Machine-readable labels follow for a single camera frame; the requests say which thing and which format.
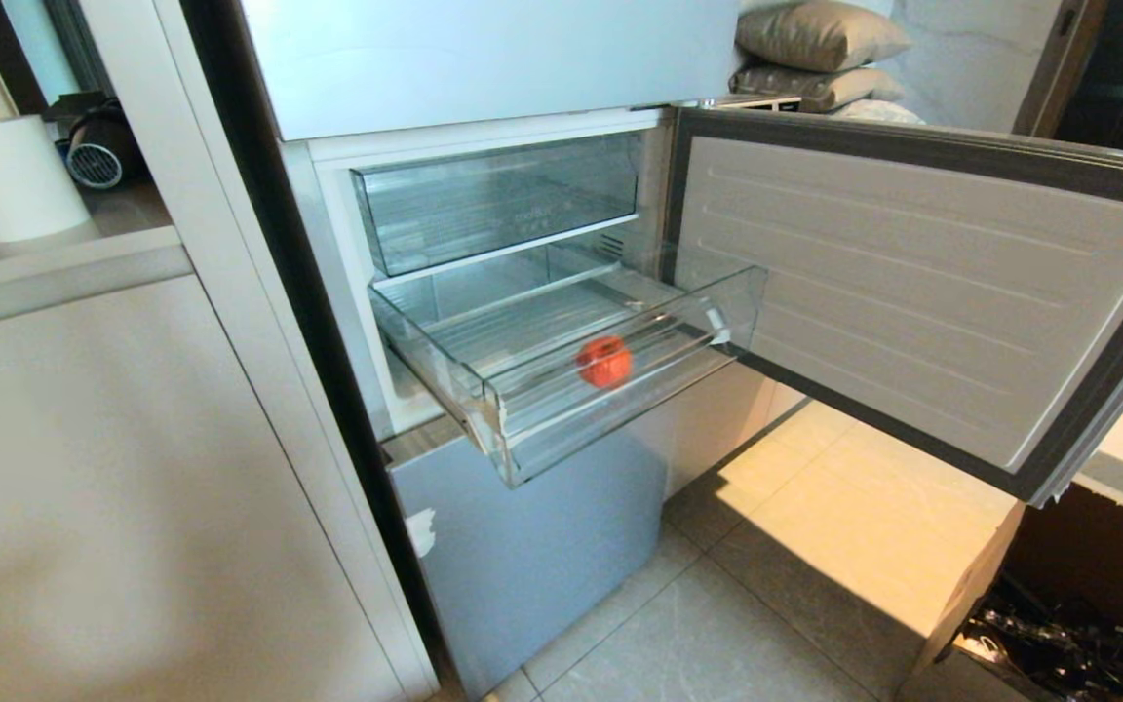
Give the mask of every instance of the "transparent plastic drawer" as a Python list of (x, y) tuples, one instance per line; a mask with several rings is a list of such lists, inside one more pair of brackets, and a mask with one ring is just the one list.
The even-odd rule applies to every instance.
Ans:
[(640, 135), (533, 144), (351, 172), (387, 276), (636, 213)]
[(763, 268), (691, 249), (636, 259), (601, 243), (584, 235), (372, 288), (389, 345), (510, 485), (751, 343)]

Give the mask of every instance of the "pillow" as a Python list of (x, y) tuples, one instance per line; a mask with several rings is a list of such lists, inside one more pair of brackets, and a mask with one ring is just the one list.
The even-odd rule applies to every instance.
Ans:
[(923, 125), (926, 120), (917, 117), (907, 107), (883, 100), (857, 100), (850, 106), (843, 106), (830, 113), (832, 117), (846, 117), (848, 120), (873, 120), (878, 122), (900, 122), (904, 125)]
[(731, 92), (798, 94), (802, 112), (825, 112), (860, 98), (904, 98), (904, 88), (886, 71), (878, 69), (815, 74), (783, 66), (754, 66), (737, 72), (730, 79), (730, 89)]
[(831, 72), (891, 58), (913, 40), (877, 12), (811, 0), (743, 15), (736, 28), (736, 44), (770, 63)]

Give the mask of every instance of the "cabinet door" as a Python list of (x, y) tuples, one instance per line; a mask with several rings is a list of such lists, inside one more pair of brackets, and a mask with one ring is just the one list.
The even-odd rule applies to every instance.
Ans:
[(668, 239), (770, 271), (750, 363), (1020, 499), (1123, 410), (1123, 152), (683, 110)]
[(0, 699), (402, 698), (195, 276), (0, 321)]

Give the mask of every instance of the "tile floor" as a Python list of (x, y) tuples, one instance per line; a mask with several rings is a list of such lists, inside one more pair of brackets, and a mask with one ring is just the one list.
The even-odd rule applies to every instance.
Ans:
[(486, 702), (891, 702), (1012, 505), (807, 404), (669, 499), (649, 563)]

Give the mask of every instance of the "refrigerator door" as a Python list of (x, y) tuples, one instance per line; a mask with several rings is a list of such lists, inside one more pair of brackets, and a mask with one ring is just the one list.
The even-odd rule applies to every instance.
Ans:
[(1122, 412), (1123, 152), (683, 110), (672, 170), (668, 239), (770, 271), (768, 376), (1034, 505)]
[(240, 6), (285, 142), (721, 94), (739, 12), (736, 0)]

